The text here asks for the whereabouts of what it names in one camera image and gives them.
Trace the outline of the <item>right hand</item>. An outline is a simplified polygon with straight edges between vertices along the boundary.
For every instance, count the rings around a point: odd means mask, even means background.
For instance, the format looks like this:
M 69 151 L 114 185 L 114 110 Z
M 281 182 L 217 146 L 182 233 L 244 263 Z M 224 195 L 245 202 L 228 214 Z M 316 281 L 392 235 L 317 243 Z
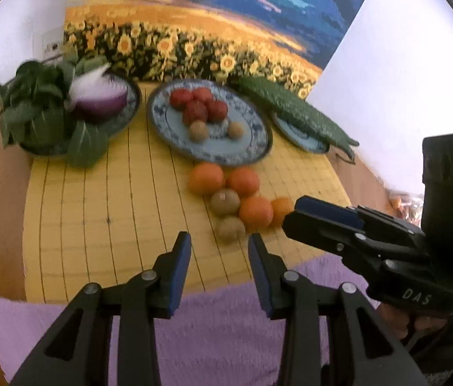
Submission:
M 386 303 L 381 303 L 376 311 L 399 340 L 404 339 L 410 333 L 410 329 L 423 335 L 435 332 L 447 323 L 446 319 L 431 316 L 411 318 L 407 312 Z

